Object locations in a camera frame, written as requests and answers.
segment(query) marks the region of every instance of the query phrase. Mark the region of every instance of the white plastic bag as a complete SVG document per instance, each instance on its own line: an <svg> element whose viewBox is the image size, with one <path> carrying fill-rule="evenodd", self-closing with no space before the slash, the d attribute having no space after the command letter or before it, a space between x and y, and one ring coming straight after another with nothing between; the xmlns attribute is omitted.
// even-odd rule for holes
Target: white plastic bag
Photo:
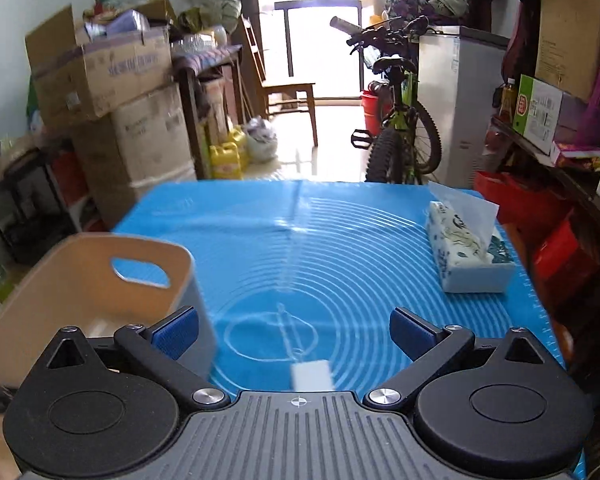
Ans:
<svg viewBox="0 0 600 480"><path fill-rule="evenodd" d="M278 136L269 121L254 117L242 129L247 132L247 149L253 162L267 162L276 156Z"/></svg>

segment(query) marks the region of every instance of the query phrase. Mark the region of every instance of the yellow plastic jug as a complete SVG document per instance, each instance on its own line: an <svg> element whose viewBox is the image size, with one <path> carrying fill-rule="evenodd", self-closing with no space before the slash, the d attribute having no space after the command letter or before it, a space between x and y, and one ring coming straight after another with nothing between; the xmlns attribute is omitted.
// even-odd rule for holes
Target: yellow plastic jug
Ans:
<svg viewBox="0 0 600 480"><path fill-rule="evenodd" d="M242 180L240 154L235 142L224 142L220 146L210 146L211 167L214 178Z"/></svg>
<svg viewBox="0 0 600 480"><path fill-rule="evenodd" d="M247 134L240 126L236 126L229 132L229 142L235 142L236 146L238 146L238 153L240 154L240 169L244 170L250 162L249 151L247 148Z"/></svg>

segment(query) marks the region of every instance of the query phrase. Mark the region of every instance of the wooden chair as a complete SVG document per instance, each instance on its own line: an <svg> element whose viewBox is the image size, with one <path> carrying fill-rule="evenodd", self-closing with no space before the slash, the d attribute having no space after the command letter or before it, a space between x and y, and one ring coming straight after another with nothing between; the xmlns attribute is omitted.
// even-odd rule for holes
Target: wooden chair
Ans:
<svg viewBox="0 0 600 480"><path fill-rule="evenodd" d="M256 92L258 94L258 99L261 101L262 109L264 110L264 115L269 117L271 115L276 114L285 114L290 112L309 112L309 117L311 117L311 128L314 132L314 146L318 146L318 131L315 123L315 99L314 99L314 82L309 82L307 80L300 80L294 77L288 77L280 80L267 80L264 72L264 63L262 61L262 55L260 54L260 49L258 48L258 42L256 41L255 34L253 33L253 28L251 27L251 22L242 17L241 20L242 26L244 27L244 33L249 41L249 50L251 52L251 57L253 57L253 62L256 67L257 73L257 81L256 81ZM305 92L306 99L288 99L284 101L277 102L269 102L269 96L271 94L291 94L296 95L297 92ZM285 105L285 104L306 104L306 108L290 108L290 109L282 109L277 111L271 111L269 107L277 106L277 105Z"/></svg>

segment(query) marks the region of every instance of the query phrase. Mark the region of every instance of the metal pivot bolt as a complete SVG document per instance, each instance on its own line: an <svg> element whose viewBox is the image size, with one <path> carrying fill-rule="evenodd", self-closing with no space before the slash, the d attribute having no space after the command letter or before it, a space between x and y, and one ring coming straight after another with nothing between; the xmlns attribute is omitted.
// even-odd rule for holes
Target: metal pivot bolt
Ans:
<svg viewBox="0 0 600 480"><path fill-rule="evenodd" d="M193 400L200 404L215 404L224 399L224 393L217 388L200 388L193 394Z"/></svg>
<svg viewBox="0 0 600 480"><path fill-rule="evenodd" d="M400 393L392 390L391 388L378 388L369 392L369 399L376 404L395 404L400 400Z"/></svg>

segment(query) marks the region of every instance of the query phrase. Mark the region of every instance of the blue silicone baking mat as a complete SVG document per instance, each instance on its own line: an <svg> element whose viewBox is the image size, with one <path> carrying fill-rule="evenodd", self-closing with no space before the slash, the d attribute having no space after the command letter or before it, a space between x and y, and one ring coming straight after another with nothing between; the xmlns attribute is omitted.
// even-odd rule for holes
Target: blue silicone baking mat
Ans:
<svg viewBox="0 0 600 480"><path fill-rule="evenodd" d="M560 359L517 257L506 294L442 292L424 229L432 199L384 184L165 184L116 231L191 252L218 337L211 380L231 394L289 390L293 362L328 359L336 388L362 396L410 362L389 337L398 305L483 337L526 326ZM148 266L120 270L160 281Z"/></svg>

